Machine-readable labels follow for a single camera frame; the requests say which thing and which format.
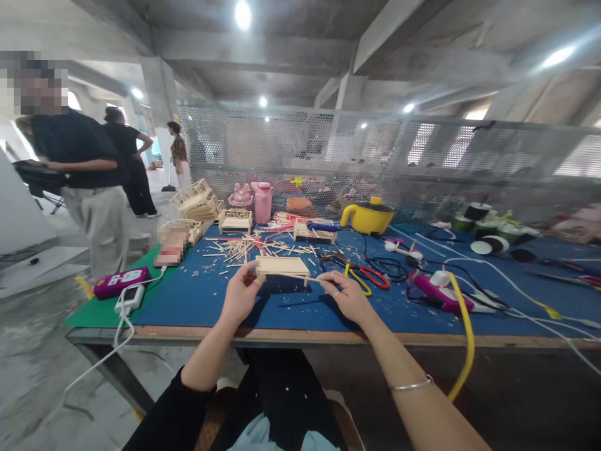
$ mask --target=mesh panel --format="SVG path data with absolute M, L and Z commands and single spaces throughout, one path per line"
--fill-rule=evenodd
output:
M 336 217 L 372 195 L 425 220 L 484 198 L 515 211 L 524 204 L 524 184 L 546 191 L 556 172 L 574 175 L 566 165 L 576 175 L 601 173 L 601 137 L 579 128 L 498 122 L 475 131 L 483 122 L 210 102 L 180 105 L 180 117 L 192 182 L 205 178 L 224 200 L 235 183 L 270 182 L 275 209 L 290 198 L 308 199 L 297 205 L 309 205 L 302 213 L 315 216 Z M 297 177 L 300 187 L 292 183 Z M 591 200 L 589 193 L 562 189 L 568 204 L 572 197 Z M 547 204 L 560 197 L 556 189 L 555 196 L 536 195 Z

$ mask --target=pink bottle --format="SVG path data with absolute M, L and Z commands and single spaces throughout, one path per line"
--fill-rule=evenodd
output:
M 255 222 L 266 224 L 271 220 L 271 198 L 274 189 L 267 182 L 252 182 L 250 187 L 255 192 Z

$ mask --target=bracelet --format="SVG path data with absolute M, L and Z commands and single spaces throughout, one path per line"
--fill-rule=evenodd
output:
M 390 388 L 392 391 L 413 390 L 414 388 L 421 388 L 423 386 L 426 386 L 429 383 L 432 383 L 432 381 L 433 381 L 432 376 L 426 375 L 426 380 L 423 382 L 418 382 L 417 384 L 405 385 L 405 386 L 401 386 L 401 387 L 395 387 L 395 386 L 388 384 L 388 388 Z

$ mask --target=floral shirt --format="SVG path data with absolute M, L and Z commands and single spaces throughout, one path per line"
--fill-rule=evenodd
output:
M 173 166 L 177 164 L 177 161 L 188 161 L 188 152 L 186 152 L 186 143 L 183 138 L 178 137 L 173 141 L 171 146 L 171 155 L 173 157 Z

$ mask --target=miniature wooden furniture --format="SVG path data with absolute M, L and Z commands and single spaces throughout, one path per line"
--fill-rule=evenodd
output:
M 191 219 L 176 219 L 173 221 L 169 221 L 163 226 L 159 227 L 158 230 L 158 239 L 163 242 L 170 231 L 175 229 L 188 229 L 188 242 L 190 245 L 194 246 L 200 237 L 202 237 L 202 223 L 199 221 L 191 220 Z
M 173 204 L 184 218 L 199 222 L 217 219 L 225 208 L 223 201 L 216 198 L 205 179 L 182 188 L 169 203 Z
M 333 226 L 334 225 L 334 221 L 330 221 L 327 219 L 312 219 L 313 222 L 319 223 L 319 224 L 327 224 L 329 226 Z M 329 241 L 331 244 L 335 244 L 336 243 L 336 236 L 338 235 L 337 232 L 324 232 L 324 231 L 310 231 L 307 228 L 307 223 L 306 221 L 303 220 L 298 220 L 295 219 L 294 220 L 294 240 L 296 241 L 298 237 L 303 237 L 303 238 L 313 238 L 313 239 L 319 239 L 319 240 L 327 240 Z
M 252 212 L 245 209 L 229 209 L 219 213 L 219 233 L 233 233 L 252 229 Z
M 309 283 L 311 272 L 299 257 L 267 257 L 257 256 L 259 265 L 255 268 L 257 274 L 302 277 L 304 286 Z

